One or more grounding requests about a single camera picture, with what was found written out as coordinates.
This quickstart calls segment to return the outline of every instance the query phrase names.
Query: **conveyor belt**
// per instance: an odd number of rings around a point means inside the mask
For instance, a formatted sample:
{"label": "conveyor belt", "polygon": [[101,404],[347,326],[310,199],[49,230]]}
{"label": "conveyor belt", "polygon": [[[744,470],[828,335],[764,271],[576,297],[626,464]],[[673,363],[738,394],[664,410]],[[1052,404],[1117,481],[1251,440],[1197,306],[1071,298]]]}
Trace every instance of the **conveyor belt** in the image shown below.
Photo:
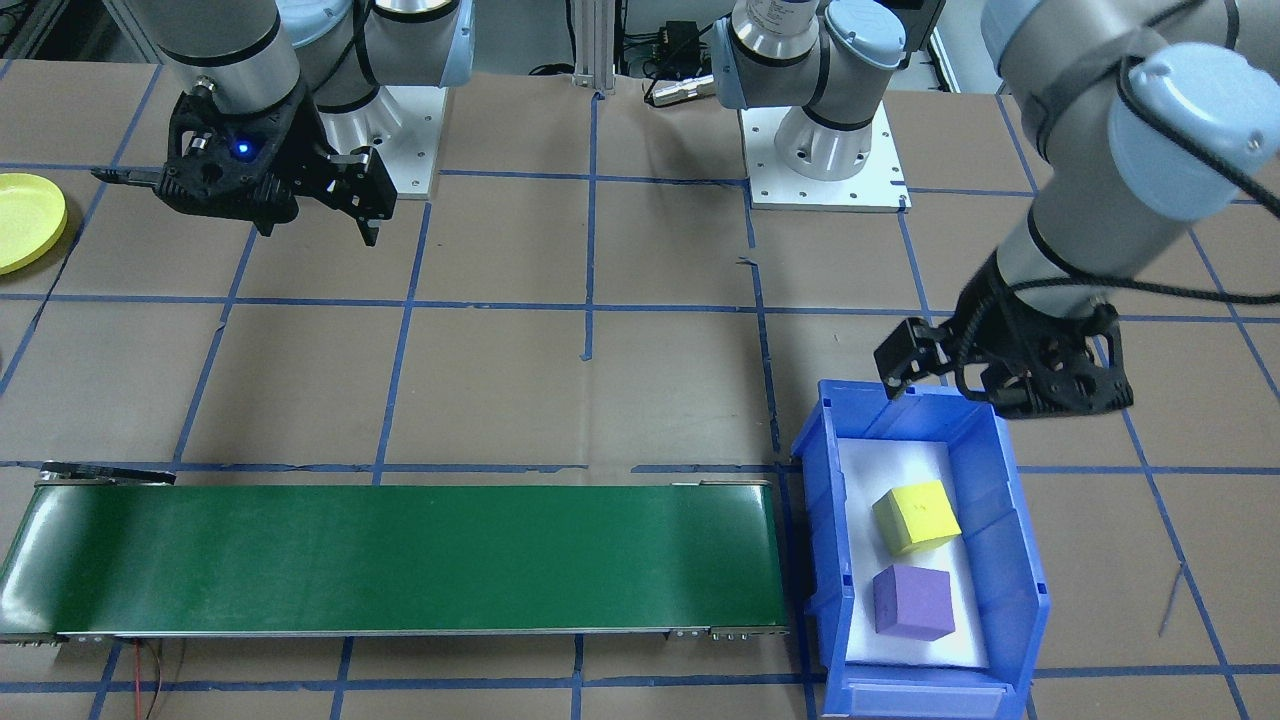
{"label": "conveyor belt", "polygon": [[0,639],[786,625],[769,488],[36,488]]}

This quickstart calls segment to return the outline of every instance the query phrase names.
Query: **blue plastic bin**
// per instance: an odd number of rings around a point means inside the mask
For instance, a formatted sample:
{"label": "blue plastic bin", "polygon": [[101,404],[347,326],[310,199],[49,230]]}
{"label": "blue plastic bin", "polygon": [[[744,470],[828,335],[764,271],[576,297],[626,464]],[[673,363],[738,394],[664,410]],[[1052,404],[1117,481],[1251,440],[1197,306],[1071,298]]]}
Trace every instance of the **blue plastic bin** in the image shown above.
{"label": "blue plastic bin", "polygon": [[[878,383],[822,380],[818,406],[791,447],[804,462],[813,532],[823,715],[1018,720],[1048,621],[1048,587],[1032,534],[1009,430],[991,406],[956,391],[914,386],[890,402]],[[943,442],[969,566],[987,670],[845,661],[854,588],[837,438]]]}

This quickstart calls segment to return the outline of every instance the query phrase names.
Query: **yellow cube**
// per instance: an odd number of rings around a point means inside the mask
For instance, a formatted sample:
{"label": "yellow cube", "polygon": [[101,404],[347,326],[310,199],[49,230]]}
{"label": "yellow cube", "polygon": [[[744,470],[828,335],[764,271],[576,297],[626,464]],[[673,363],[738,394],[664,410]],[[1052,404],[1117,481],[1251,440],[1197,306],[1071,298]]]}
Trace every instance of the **yellow cube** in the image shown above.
{"label": "yellow cube", "polygon": [[873,509],[881,537],[895,556],[942,547],[960,534],[941,480],[896,487]]}

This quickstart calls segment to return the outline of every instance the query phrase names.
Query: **foam block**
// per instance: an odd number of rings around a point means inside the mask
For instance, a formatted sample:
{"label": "foam block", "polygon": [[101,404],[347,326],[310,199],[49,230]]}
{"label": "foam block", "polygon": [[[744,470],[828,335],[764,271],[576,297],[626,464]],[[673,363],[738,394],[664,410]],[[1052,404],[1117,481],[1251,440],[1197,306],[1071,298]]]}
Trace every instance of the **foam block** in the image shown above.
{"label": "foam block", "polygon": [[946,570],[890,565],[876,575],[872,592],[877,633],[932,642],[956,629]]}
{"label": "foam block", "polygon": [[895,557],[942,547],[960,534],[941,480],[896,487],[872,506],[881,537]]}

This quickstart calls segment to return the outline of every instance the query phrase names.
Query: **table surface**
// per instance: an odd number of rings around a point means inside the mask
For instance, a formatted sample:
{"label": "table surface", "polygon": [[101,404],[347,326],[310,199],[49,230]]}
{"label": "table surface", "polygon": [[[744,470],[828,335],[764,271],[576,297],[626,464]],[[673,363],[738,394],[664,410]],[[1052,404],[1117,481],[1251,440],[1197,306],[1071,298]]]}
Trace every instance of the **table surface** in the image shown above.
{"label": "table surface", "polygon": [[[0,536],[47,459],[207,486],[764,479],[803,623],[787,448],[817,380],[874,379],[874,346],[945,318],[1051,177],[1009,99],[891,94],[909,213],[753,210],[713,102],[477,76],[434,201],[401,202],[369,250],[316,202],[259,237],[88,176],[159,165],[178,90],[147,65],[0,65],[0,170],[59,183],[79,228],[0,278]],[[1270,290],[1275,228],[1235,204],[1143,277]],[[1053,597],[1029,715],[1280,716],[1280,311],[1115,302],[1132,411],[1011,427]],[[170,641],[160,717],[812,717],[800,630]],[[133,664],[0,648],[0,715],[131,717]]]}

